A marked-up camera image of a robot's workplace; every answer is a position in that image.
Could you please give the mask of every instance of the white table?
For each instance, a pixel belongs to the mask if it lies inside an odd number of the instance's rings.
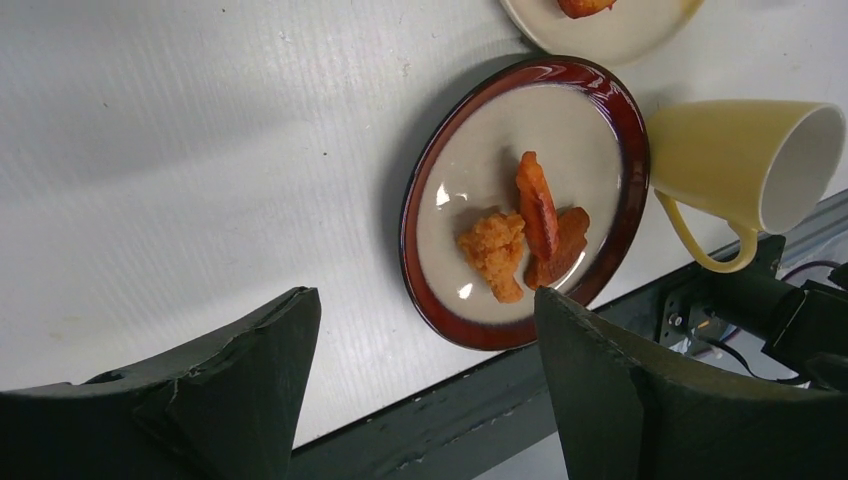
[[[848,109],[845,18],[842,0],[708,1],[616,73],[645,115]],[[418,318],[397,221],[430,129],[483,79],[467,72],[519,38],[495,0],[5,0],[0,388],[84,381],[296,285],[324,308],[296,445],[490,357]],[[843,162],[828,194],[846,187]],[[688,216],[707,247],[733,240]],[[689,261],[651,196],[595,304]]]

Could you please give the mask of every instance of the brown food piece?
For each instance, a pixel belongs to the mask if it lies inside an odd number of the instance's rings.
[[[500,303],[524,297],[515,271],[524,255],[524,220],[521,215],[495,213],[477,221],[457,239],[465,261],[486,280]]]
[[[559,217],[559,249],[550,260],[533,257],[524,272],[524,282],[533,290],[547,287],[562,278],[574,266],[586,248],[589,214],[580,207],[567,210]]]
[[[515,184],[519,191],[519,211],[527,226],[524,235],[530,253],[542,260],[553,257],[559,245],[557,218],[545,171],[536,161],[536,152],[525,152],[518,165]]]
[[[594,15],[605,8],[612,9],[616,0],[557,0],[559,8],[571,18]]]

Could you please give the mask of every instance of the yellow mug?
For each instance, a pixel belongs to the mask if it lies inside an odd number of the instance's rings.
[[[813,211],[845,143],[845,117],[827,103],[688,103],[660,110],[647,128],[657,198],[695,261],[720,273],[751,263],[759,232],[784,233]],[[738,255],[719,262],[705,253],[677,202],[726,220]]]

